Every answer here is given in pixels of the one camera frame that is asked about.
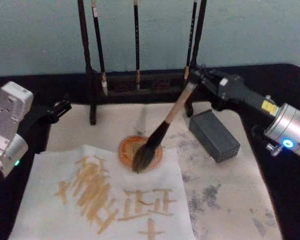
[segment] yellow label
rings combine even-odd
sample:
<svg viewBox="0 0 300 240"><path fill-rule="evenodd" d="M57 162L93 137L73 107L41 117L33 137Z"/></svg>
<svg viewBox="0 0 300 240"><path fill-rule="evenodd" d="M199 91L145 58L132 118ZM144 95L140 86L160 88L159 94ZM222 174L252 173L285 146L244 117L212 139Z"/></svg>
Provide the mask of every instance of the yellow label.
<svg viewBox="0 0 300 240"><path fill-rule="evenodd" d="M262 103L261 108L267 112L269 112L272 115L275 115L277 113L278 107L275 104L272 104L271 102L264 100Z"/></svg>

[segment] white paper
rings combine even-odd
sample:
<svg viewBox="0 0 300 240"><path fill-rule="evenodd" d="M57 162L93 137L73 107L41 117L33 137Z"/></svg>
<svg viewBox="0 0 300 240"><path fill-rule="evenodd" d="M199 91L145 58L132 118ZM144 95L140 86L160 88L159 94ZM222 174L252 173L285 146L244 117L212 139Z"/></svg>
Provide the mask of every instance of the white paper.
<svg viewBox="0 0 300 240"><path fill-rule="evenodd" d="M117 155L87 145L67 152L36 155L10 239L194 240L176 150L164 151L160 165L143 174L126 169ZM89 171L98 166L98 173L108 177L102 184L87 180L81 191L73 196L80 182L76 179L84 169L88 169L85 164L94 167L89 167ZM61 182L63 186L68 184L65 204L60 195L55 195ZM91 210L96 198L90 202L91 205L77 204L91 183L110 185L107 199L96 213L99 222L92 223L88 221L87 214L82 215L82 211L85 206ZM138 193L143 199L139 198L137 204L136 191L143 192ZM109 215L116 213L115 220L98 234ZM157 233L154 237L150 233L152 226Z"/></svg>

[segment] brush handle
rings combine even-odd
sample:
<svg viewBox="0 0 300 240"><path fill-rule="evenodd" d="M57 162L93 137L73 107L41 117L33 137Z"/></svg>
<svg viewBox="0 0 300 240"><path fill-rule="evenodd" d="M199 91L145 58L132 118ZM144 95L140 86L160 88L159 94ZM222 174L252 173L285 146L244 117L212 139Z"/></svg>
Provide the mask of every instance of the brush handle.
<svg viewBox="0 0 300 240"><path fill-rule="evenodd" d="M168 116L165 118L165 122L167 124L171 124L171 122L174 120L180 109L184 106L185 102L187 99L190 97L191 93L194 91L196 88L197 84L194 84L192 82L189 82L183 92L181 93L180 97L174 104L173 108L169 112Z"/></svg>

